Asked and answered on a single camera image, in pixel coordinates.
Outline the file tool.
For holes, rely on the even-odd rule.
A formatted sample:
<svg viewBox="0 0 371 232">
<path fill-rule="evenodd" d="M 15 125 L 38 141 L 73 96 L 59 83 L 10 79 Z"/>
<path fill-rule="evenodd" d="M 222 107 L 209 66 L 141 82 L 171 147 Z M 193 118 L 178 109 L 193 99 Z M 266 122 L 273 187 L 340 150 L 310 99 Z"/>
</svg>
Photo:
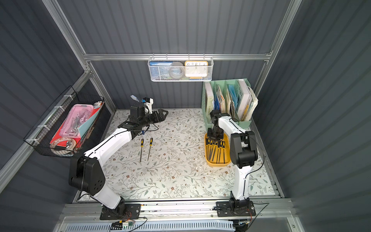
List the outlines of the file tool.
<svg viewBox="0 0 371 232">
<path fill-rule="evenodd" d="M 144 139 L 141 139 L 141 151 L 140 151 L 140 163 L 142 162 L 142 155 L 143 155 L 143 147 L 144 147 Z"/>
<path fill-rule="evenodd" d="M 148 156 L 147 156 L 147 161 L 149 161 L 149 158 L 150 158 L 150 152 L 151 152 L 151 148 L 153 146 L 153 137 L 150 138 L 150 144 L 149 144 L 149 150 L 148 150 Z"/>
</svg>

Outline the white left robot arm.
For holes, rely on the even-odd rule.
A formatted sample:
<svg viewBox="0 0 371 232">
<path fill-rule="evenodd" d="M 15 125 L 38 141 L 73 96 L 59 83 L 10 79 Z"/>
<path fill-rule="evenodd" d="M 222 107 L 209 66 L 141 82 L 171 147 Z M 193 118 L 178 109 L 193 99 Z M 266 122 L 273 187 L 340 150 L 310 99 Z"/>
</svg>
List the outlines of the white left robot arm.
<svg viewBox="0 0 371 232">
<path fill-rule="evenodd" d="M 123 145 L 140 134 L 144 127 L 163 122 L 169 112 L 158 109 L 146 112 L 148 106 L 133 106 L 126 121 L 105 140 L 85 153 L 75 154 L 70 159 L 69 185 L 84 191 L 108 209 L 123 208 L 124 199 L 106 183 L 103 167 Z"/>
</svg>

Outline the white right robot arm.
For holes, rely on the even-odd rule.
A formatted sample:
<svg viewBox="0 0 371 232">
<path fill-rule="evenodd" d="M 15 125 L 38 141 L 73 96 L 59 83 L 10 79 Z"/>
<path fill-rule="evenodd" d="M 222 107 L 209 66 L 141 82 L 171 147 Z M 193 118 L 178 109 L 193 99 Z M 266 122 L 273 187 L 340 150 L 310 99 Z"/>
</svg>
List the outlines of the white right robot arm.
<svg viewBox="0 0 371 232">
<path fill-rule="evenodd" d="M 226 135 L 229 140 L 230 159 L 235 167 L 235 181 L 230 197 L 231 209 L 248 207 L 249 178 L 258 159 L 256 136 L 254 132 L 240 127 L 227 113 L 212 110 L 210 117 L 213 126 L 208 129 L 208 135 L 213 139 L 221 139 Z"/>
</svg>

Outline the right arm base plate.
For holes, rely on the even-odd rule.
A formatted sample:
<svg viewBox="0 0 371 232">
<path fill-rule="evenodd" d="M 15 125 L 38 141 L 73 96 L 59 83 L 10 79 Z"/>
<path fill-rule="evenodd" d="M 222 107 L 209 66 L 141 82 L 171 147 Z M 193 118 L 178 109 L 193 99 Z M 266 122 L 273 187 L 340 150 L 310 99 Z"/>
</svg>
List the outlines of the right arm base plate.
<svg viewBox="0 0 371 232">
<path fill-rule="evenodd" d="M 224 202 L 216 202 L 213 210 L 219 217 L 253 217 L 256 215 L 255 206 L 250 200 L 236 201 L 232 199 Z"/>
</svg>

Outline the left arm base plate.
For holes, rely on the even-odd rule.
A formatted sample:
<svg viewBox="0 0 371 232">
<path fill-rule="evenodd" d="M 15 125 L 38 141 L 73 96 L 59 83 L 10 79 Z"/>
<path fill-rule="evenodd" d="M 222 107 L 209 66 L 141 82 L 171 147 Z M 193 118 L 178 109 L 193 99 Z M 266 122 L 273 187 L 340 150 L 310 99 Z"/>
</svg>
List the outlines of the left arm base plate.
<svg viewBox="0 0 371 232">
<path fill-rule="evenodd" d="M 103 206 L 100 220 L 138 219 L 141 206 L 141 204 L 120 204 L 116 209 L 109 209 Z"/>
</svg>

